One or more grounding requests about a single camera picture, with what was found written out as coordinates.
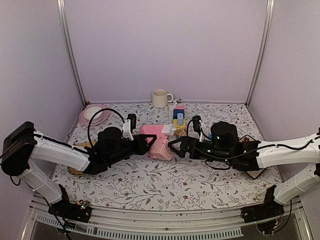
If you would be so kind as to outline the white charger plug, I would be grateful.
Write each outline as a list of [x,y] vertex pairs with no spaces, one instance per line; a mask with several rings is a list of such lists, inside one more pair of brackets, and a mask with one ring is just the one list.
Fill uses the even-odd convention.
[[177,129],[174,124],[165,124],[162,126],[161,133],[165,136],[173,136],[176,130]]

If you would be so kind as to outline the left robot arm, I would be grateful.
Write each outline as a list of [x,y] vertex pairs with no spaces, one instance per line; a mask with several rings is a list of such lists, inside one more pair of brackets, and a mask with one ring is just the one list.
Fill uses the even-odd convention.
[[123,129],[108,127],[98,134],[96,143],[80,149],[43,135],[32,122],[26,121],[4,139],[1,169],[41,194],[63,217],[70,217],[74,205],[63,196],[63,188],[50,180],[34,161],[64,165],[87,175],[100,174],[133,155],[146,154],[157,139],[155,134],[133,135],[129,127],[128,122]]

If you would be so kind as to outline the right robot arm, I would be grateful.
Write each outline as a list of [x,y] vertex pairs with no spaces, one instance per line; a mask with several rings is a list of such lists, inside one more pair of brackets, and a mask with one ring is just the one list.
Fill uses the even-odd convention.
[[170,141],[168,147],[181,158],[223,162],[228,168],[249,172],[272,166],[307,163],[307,167],[289,180],[265,192],[258,213],[269,218],[292,198],[320,183],[320,134],[281,141],[241,142],[237,127],[220,121],[210,128],[211,141],[182,136]]

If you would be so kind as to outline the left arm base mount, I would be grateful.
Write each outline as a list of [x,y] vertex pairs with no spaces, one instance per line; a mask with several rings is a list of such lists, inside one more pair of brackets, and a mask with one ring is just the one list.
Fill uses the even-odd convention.
[[63,219],[88,223],[92,213],[90,203],[82,199],[76,203],[70,202],[65,188],[61,184],[58,186],[62,193],[61,200],[54,204],[50,203],[48,213]]

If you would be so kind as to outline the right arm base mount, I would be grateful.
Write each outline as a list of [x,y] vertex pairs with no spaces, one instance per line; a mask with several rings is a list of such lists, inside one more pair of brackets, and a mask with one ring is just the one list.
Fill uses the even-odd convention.
[[267,189],[263,203],[241,208],[240,216],[245,223],[277,217],[285,212],[284,204],[279,204],[275,201],[275,188],[276,185],[273,185]]

